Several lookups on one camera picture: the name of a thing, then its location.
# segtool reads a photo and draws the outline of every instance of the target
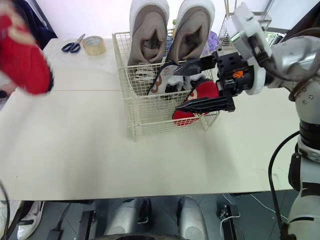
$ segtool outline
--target sneaker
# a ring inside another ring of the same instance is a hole
[[[22,17],[8,1],[0,1],[1,71],[26,92],[51,91],[54,77]]]
[[[42,213],[44,210],[44,201],[34,201],[28,214],[19,222],[18,232],[16,234],[18,240],[29,238],[40,224]]]
[[[208,78],[200,78],[196,81],[195,86],[191,90],[190,94],[186,97],[183,103],[187,103],[188,101],[199,99],[199,98],[217,98],[219,97],[219,91],[217,85],[214,81]],[[194,123],[195,121],[199,120],[202,115],[207,115],[208,113],[197,114],[192,112],[184,112],[181,110],[175,110],[172,119],[175,120],[174,123],[178,126],[186,126],[189,124]]]
[[[194,88],[194,86],[197,84],[197,81],[205,77],[206,75],[204,75],[203,73],[199,73],[192,76],[185,76],[183,90],[191,91]]]
[[[13,230],[15,229],[15,225],[17,221],[19,221],[20,215],[16,213],[19,211],[19,209],[22,206],[23,201],[17,201],[17,200],[10,200],[10,220],[9,220],[9,230],[7,233],[7,236],[9,237]],[[0,201],[0,238],[2,238],[4,231],[5,231],[5,225],[7,220],[7,202],[6,201]]]
[[[167,0],[133,0],[130,8],[132,39],[128,66],[160,63],[166,50]]]
[[[168,94],[181,91],[184,85],[184,77],[173,75],[178,65],[173,62],[165,63],[154,79],[148,95]]]
[[[184,0],[176,19],[175,36],[166,62],[199,58],[215,18],[211,0]]]

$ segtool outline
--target white wire basket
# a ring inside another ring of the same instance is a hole
[[[166,57],[172,43],[172,30],[168,30]],[[163,63],[128,66],[131,50],[129,32],[112,35],[119,80],[124,98],[127,126],[134,139],[138,136],[200,128],[207,130],[216,120],[219,112],[173,120],[175,107],[183,103],[190,91],[148,95]],[[212,69],[205,72],[213,79]]]
[[[254,11],[253,14],[258,18],[258,21],[263,29],[265,31],[270,23],[271,23],[271,17],[266,12],[256,12]],[[226,49],[226,48],[233,48],[233,44],[230,40],[230,36],[227,30],[226,22],[228,17],[231,17],[233,15],[233,12],[229,12],[224,16],[223,24],[220,29],[220,33],[218,36],[219,39],[219,48]]]

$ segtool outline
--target white table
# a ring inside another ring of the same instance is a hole
[[[56,76],[53,91],[17,90],[0,112],[0,177],[14,200],[80,200],[133,196],[268,191],[268,164],[299,127],[285,89],[241,94],[207,131],[186,130],[133,141],[111,41],[92,58],[44,52]],[[274,165],[276,189],[291,188],[295,141]]]

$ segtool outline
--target tape roll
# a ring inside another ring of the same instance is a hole
[[[82,40],[82,45],[86,54],[90,56],[97,56],[106,51],[104,40],[100,36],[88,36]]]

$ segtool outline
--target white sneaker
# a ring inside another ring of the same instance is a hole
[[[14,221],[16,213],[17,213],[18,209],[21,207],[22,202],[23,201],[17,201],[17,200],[10,201],[9,227],[11,226],[12,222]],[[2,238],[4,231],[5,231],[6,219],[7,219],[7,202],[0,201],[0,238]]]
[[[176,19],[175,36],[166,62],[199,58],[215,19],[211,0],[184,0]]]
[[[18,240],[25,240],[35,232],[40,224],[44,205],[44,201],[35,201],[32,204],[28,214],[18,224],[19,227],[16,234]]]
[[[167,0],[132,0],[128,66],[160,63],[166,50],[169,5]]]

